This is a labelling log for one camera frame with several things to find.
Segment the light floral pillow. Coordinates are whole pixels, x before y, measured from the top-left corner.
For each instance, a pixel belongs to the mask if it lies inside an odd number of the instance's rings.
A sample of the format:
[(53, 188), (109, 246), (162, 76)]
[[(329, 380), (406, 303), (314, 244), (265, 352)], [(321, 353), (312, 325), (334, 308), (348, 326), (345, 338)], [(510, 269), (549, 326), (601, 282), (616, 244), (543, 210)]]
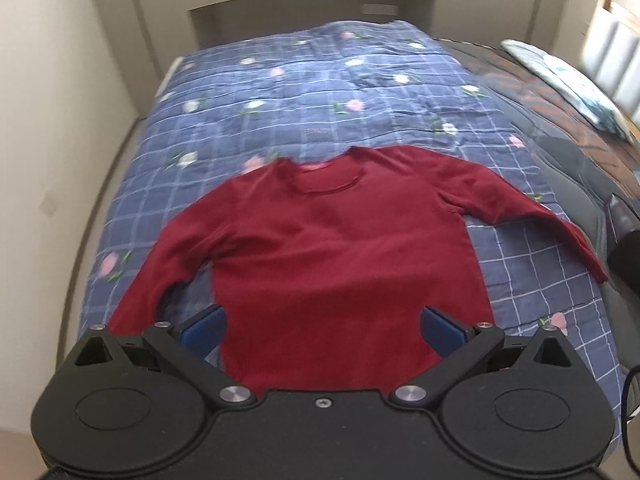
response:
[(594, 128), (634, 144), (626, 119), (614, 102), (577, 68), (532, 44), (514, 39), (501, 47), (569, 102)]

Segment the dark red long-sleeve sweater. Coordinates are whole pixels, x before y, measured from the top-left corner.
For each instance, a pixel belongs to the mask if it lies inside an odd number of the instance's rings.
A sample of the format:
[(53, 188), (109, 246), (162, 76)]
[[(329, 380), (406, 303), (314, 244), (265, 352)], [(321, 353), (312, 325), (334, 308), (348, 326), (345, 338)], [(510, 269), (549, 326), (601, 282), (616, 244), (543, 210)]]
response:
[(269, 389), (393, 390), (434, 365), (423, 308), (492, 317), (465, 220), (534, 217), (606, 275), (574, 224), (489, 168), (410, 145), (317, 165), (281, 158), (227, 180), (167, 223), (108, 322), (152, 325), (203, 266), (227, 315), (228, 374)]

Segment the padded white headboard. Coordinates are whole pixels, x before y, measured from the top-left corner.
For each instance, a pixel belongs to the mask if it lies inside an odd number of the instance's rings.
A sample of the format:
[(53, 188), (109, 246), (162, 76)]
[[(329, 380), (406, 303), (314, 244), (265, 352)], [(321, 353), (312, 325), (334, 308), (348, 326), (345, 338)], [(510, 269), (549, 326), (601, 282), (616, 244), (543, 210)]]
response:
[(613, 0), (598, 0), (579, 67), (639, 127), (639, 18)]

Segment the blue plaid floral quilt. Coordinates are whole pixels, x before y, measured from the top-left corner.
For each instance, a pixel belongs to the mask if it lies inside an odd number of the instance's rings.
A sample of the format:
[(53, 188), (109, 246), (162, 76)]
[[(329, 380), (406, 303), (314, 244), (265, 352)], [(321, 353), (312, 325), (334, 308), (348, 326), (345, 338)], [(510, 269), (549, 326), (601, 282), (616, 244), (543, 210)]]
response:
[[(414, 26), (335, 22), (240, 41), (185, 56), (158, 92), (108, 210), (81, 326), (108, 326), (167, 223), (227, 180), (281, 158), (317, 165), (354, 146), (397, 145), (485, 166), (570, 222), (497, 99)], [(534, 217), (465, 225), (488, 322), (527, 336), (558, 326), (617, 405), (623, 378), (601, 282), (576, 252)], [(168, 290), (156, 321), (179, 323), (210, 304), (203, 266)]]

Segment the white wall socket plate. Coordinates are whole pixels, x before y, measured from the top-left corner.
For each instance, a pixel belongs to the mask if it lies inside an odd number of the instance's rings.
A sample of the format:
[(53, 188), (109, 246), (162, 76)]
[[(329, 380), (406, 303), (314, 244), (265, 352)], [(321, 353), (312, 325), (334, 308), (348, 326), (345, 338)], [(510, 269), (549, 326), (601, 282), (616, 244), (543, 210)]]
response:
[(39, 209), (47, 218), (52, 218), (58, 209), (58, 200), (53, 195), (46, 193), (39, 205)]

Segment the dark patterned blanket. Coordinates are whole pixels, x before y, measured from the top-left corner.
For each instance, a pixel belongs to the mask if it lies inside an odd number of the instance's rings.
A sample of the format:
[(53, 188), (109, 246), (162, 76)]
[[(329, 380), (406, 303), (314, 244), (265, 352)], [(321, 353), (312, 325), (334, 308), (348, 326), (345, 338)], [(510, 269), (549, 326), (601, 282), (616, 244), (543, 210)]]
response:
[(497, 99), (558, 202), (608, 255), (604, 203), (613, 194), (639, 208), (639, 148), (596, 130), (545, 81), (501, 49), (448, 39), (438, 42)]

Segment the black leather object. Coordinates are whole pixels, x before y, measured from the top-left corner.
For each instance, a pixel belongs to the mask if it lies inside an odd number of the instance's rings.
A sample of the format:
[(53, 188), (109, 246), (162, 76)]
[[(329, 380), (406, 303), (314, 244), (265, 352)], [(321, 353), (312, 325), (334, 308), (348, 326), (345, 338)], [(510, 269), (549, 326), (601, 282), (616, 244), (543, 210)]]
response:
[(639, 295), (639, 216), (616, 194), (612, 194), (605, 202), (604, 212), (608, 267)]

